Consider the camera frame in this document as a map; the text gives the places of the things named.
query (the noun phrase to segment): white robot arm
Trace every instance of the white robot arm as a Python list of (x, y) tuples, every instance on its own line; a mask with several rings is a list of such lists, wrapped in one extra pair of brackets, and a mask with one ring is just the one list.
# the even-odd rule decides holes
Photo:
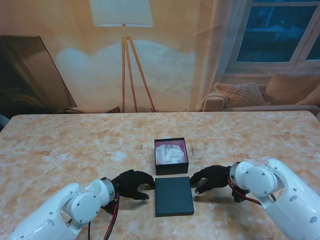
[[(235, 163), (230, 180), (252, 193), (290, 240), (320, 239), (320, 197), (281, 161), (271, 158), (265, 166)], [(269, 197), (282, 188), (276, 201)]]
[[(100, 207), (115, 199), (115, 189), (107, 178), (96, 179), (81, 188), (71, 183), (26, 218), (9, 236), (9, 240), (74, 240), (82, 228), (93, 220)], [(70, 217), (66, 223), (61, 211)]]

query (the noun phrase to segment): floor lamp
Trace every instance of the floor lamp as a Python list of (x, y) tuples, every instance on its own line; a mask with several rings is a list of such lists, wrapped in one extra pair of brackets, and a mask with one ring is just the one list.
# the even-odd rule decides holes
[(139, 57), (131, 36), (125, 34), (127, 27), (153, 27), (154, 21), (150, 9), (149, 0), (90, 0), (93, 24), (96, 27), (122, 27), (121, 37), (121, 58), (122, 58), (122, 112), (125, 112), (125, 70), (126, 59), (129, 70), (130, 86), (133, 96), (134, 110), (137, 113), (137, 101), (135, 94), (134, 80), (131, 69), (131, 59), (129, 44), (131, 46), (136, 64), (139, 68), (145, 91), (148, 95), (152, 111), (156, 112), (154, 103), (144, 72), (142, 70)]

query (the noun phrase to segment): wall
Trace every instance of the wall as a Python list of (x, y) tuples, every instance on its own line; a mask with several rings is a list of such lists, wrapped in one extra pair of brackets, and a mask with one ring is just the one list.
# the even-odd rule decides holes
[[(132, 36), (158, 112), (195, 109), (203, 90), (214, 0), (150, 0), (155, 27), (126, 28)], [(0, 34), (41, 36), (78, 110), (122, 105), (121, 27), (94, 27), (89, 0), (1, 0)], [(139, 112), (150, 102), (139, 70), (132, 73)], [(126, 69), (125, 111), (133, 112)]]

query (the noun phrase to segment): cable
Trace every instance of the cable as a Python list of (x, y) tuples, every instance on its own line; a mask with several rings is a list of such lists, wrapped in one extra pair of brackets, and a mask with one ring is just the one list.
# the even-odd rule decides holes
[(114, 211), (113, 211), (113, 214), (112, 214), (112, 219), (111, 219), (111, 221), (109, 223), (108, 229), (107, 229), (107, 231), (106, 231), (106, 233), (104, 235), (103, 240), (107, 240), (110, 237), (112, 229), (114, 228), (114, 225), (115, 225), (115, 222), (116, 222), (116, 219), (117, 219), (117, 216), (118, 216), (120, 196), (119, 196), (119, 194), (117, 192), (115, 193), (115, 196), (116, 196), (115, 208), (114, 208)]
[(253, 198), (246, 197), (245, 195), (241, 194), (238, 190), (236, 190), (235, 187), (234, 187), (234, 185), (232, 184), (229, 176), (228, 176), (228, 184), (229, 184), (230, 188), (231, 188), (232, 190), (234, 190), (239, 196), (241, 196), (242, 198), (248, 200), (249, 202), (252, 202), (252, 203), (255, 203), (255, 204), (258, 204), (258, 205), (261, 206), (261, 203), (260, 203), (258, 200), (255, 200), (255, 199), (253, 199)]
[(90, 225), (91, 225), (91, 222), (88, 223), (88, 240), (90, 240)]

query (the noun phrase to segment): tabletop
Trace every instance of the tabletop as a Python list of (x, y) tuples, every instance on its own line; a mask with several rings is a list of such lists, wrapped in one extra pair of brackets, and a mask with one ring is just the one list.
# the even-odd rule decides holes
[[(184, 137), (187, 174), (156, 176), (154, 139)], [(56, 191), (129, 170), (184, 177), (211, 165), (284, 162), (320, 194), (320, 122), (307, 111), (18, 115), (0, 132), (0, 239)], [(155, 217), (150, 199), (122, 197), (110, 239), (286, 239), (257, 204), (235, 203), (229, 187), (195, 195), (194, 215)], [(91, 239), (111, 216), (100, 211)], [(84, 228), (77, 239), (87, 239)]]

